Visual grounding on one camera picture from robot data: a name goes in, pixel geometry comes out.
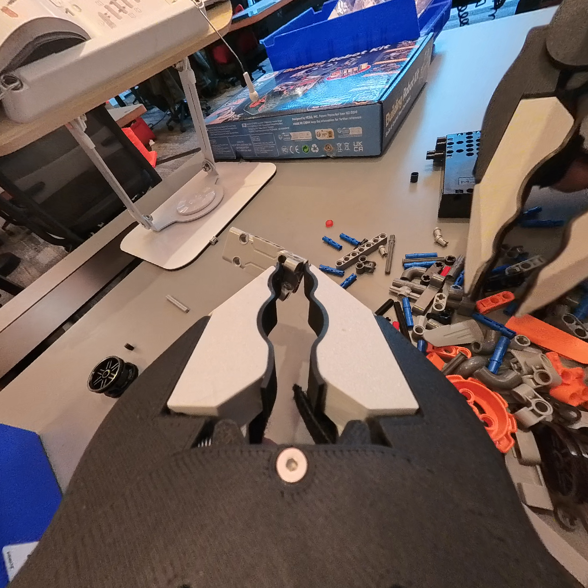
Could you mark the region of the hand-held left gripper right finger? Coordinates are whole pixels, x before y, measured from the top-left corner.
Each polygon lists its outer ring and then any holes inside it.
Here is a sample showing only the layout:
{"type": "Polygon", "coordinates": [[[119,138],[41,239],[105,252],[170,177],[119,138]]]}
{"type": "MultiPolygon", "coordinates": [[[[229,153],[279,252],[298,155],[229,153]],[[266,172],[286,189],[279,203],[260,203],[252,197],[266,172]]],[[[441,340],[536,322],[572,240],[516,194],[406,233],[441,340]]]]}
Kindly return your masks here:
{"type": "Polygon", "coordinates": [[[373,312],[307,264],[311,347],[307,395],[330,420],[413,415],[419,405],[373,312]]]}

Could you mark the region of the light grey holed beam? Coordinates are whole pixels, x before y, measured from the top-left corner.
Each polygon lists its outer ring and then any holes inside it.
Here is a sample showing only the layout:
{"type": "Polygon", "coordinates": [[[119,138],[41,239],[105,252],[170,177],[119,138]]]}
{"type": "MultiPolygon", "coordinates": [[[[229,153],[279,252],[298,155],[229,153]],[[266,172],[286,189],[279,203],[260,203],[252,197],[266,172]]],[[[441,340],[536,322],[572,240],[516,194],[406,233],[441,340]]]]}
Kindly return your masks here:
{"type": "Polygon", "coordinates": [[[342,256],[334,263],[334,268],[339,270],[345,270],[350,266],[356,265],[360,258],[367,257],[370,254],[376,252],[380,246],[386,245],[388,241],[387,233],[380,233],[373,239],[367,240],[364,243],[356,246],[351,252],[342,256]]]}

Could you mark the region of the light grey connector piece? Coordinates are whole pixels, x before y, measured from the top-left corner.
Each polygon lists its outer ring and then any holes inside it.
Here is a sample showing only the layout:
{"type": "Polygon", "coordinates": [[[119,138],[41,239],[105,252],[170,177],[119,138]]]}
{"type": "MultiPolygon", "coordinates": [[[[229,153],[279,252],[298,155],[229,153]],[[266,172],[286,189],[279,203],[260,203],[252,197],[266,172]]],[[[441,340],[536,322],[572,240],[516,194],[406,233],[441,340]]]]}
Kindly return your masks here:
{"type": "Polygon", "coordinates": [[[281,300],[298,290],[307,263],[305,258],[282,246],[234,226],[227,234],[222,258],[254,277],[279,266],[282,271],[278,279],[281,300]]]}

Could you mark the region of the black office chair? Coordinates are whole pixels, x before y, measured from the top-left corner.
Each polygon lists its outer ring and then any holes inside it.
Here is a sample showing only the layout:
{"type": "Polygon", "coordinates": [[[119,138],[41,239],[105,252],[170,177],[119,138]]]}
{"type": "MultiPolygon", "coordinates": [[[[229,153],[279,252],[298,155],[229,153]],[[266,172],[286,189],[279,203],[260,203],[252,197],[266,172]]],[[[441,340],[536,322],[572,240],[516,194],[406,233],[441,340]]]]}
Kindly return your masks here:
{"type": "MultiPolygon", "coordinates": [[[[86,114],[86,133],[131,200],[161,182],[104,105],[86,114]]],[[[125,206],[65,126],[1,157],[1,217],[72,251],[125,206]]]]}

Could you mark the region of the orange blade panel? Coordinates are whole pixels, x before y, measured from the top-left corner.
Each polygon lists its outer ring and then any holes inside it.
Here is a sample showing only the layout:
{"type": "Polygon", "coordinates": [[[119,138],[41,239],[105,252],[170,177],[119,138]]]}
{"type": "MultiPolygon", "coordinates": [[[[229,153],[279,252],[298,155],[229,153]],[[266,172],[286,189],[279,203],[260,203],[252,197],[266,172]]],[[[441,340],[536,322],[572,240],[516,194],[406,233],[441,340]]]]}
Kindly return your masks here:
{"type": "Polygon", "coordinates": [[[505,326],[530,339],[541,348],[560,356],[587,364],[587,342],[529,314],[512,316],[505,326]]]}

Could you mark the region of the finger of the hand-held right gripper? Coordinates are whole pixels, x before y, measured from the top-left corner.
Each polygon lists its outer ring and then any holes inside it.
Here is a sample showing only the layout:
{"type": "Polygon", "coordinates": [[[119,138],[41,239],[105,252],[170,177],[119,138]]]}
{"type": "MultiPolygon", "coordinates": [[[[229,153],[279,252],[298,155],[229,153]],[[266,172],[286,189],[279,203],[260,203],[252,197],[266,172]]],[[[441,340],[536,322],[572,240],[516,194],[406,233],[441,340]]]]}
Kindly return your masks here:
{"type": "Polygon", "coordinates": [[[499,239],[518,217],[533,173],[564,146],[574,123],[556,97],[519,102],[474,188],[465,258],[469,297],[477,295],[498,253],[499,239]]]}
{"type": "Polygon", "coordinates": [[[562,247],[540,269],[522,296],[515,316],[532,313],[560,298],[587,279],[587,214],[574,218],[566,227],[562,247]]]}

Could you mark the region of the wooden-edged desk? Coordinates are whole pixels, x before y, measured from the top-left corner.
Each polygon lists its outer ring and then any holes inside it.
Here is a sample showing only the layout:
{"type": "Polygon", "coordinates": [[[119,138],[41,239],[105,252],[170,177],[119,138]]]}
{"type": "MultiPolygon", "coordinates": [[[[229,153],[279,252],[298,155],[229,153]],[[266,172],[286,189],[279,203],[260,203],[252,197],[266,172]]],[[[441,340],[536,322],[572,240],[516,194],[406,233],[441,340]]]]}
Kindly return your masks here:
{"type": "Polygon", "coordinates": [[[247,28],[266,19],[287,23],[309,8],[317,11],[324,1],[259,1],[232,16],[230,32],[247,28]]]}

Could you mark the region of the white instruction booklet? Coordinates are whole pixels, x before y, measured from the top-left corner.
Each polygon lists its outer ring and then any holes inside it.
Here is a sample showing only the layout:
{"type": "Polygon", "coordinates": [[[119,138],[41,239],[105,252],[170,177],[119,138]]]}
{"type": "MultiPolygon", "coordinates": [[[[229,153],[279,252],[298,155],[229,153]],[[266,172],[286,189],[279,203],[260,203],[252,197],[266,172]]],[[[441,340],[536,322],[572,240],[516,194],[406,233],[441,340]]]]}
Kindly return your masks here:
{"type": "Polygon", "coordinates": [[[119,42],[146,24],[161,1],[1,1],[1,73],[90,42],[119,42]]]}

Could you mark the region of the orange gear wheel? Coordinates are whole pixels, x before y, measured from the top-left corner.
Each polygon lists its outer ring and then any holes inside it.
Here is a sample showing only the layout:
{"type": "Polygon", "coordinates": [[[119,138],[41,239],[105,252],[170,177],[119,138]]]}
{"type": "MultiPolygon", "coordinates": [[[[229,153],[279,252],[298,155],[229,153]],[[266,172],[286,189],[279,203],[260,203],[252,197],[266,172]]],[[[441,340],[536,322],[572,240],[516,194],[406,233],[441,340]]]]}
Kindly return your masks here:
{"type": "Polygon", "coordinates": [[[446,378],[465,397],[496,448],[503,454],[508,453],[515,444],[518,424],[503,397],[478,379],[459,375],[447,375],[446,378]]]}

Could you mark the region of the white metal stand frame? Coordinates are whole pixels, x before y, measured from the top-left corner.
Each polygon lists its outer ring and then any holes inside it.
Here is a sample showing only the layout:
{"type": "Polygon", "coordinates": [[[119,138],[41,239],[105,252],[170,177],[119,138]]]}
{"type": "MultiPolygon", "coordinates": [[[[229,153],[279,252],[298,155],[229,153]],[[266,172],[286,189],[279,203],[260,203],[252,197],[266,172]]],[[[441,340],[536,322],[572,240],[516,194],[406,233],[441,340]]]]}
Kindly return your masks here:
{"type": "Polygon", "coordinates": [[[173,65],[216,177],[188,58],[210,27],[202,1],[1,1],[4,114],[19,126],[68,123],[90,145],[83,114],[173,65]]]}

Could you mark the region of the person's right hand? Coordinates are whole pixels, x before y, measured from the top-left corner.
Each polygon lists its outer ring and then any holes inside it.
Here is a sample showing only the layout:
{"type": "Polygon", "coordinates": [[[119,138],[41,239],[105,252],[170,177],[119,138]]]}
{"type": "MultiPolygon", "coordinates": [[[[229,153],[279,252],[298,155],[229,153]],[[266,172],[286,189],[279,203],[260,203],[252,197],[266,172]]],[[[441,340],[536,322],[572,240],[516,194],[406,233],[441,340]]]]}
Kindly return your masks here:
{"type": "Polygon", "coordinates": [[[561,180],[555,185],[555,189],[564,193],[574,193],[587,189],[587,162],[577,160],[573,162],[561,180]]]}

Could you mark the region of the red plastic object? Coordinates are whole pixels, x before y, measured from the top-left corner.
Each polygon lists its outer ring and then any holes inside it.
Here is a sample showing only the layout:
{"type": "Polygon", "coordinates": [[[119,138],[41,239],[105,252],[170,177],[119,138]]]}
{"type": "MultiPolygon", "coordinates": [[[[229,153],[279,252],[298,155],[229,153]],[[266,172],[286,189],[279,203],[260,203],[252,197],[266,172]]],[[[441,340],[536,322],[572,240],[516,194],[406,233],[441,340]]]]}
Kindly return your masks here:
{"type": "Polygon", "coordinates": [[[156,136],[142,117],[137,118],[130,125],[123,127],[122,131],[131,143],[140,151],[153,168],[157,165],[158,154],[152,148],[156,136]]]}

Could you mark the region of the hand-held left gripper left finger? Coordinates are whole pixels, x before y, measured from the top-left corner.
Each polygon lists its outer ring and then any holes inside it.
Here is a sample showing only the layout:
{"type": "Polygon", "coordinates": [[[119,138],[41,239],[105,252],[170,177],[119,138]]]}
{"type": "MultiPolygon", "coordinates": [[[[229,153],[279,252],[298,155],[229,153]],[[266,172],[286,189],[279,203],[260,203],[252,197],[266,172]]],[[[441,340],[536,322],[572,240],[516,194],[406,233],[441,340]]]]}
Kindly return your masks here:
{"type": "Polygon", "coordinates": [[[281,265],[261,275],[207,317],[202,335],[168,401],[190,416],[269,416],[276,398],[275,355],[268,333],[276,324],[281,265]]]}

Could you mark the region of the black perforated building block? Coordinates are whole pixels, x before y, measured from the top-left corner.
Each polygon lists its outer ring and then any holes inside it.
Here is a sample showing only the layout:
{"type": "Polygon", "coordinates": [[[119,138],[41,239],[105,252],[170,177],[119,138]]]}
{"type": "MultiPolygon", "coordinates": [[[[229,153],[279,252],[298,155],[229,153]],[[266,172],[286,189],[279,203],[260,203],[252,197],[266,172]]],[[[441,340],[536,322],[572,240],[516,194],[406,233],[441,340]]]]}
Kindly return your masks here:
{"type": "Polygon", "coordinates": [[[480,139],[478,130],[440,136],[434,150],[427,152],[427,160],[432,160],[434,167],[443,172],[439,219],[469,219],[480,139]]]}

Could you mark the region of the blue robot kit box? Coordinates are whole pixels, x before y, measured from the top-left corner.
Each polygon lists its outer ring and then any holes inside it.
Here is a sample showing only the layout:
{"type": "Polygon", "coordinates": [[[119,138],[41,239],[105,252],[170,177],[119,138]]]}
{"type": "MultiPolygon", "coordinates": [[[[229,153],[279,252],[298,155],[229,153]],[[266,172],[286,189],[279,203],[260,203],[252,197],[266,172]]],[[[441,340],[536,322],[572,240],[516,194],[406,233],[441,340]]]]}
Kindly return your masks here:
{"type": "Polygon", "coordinates": [[[421,93],[435,37],[267,73],[205,120],[217,161],[380,156],[421,93]]]}

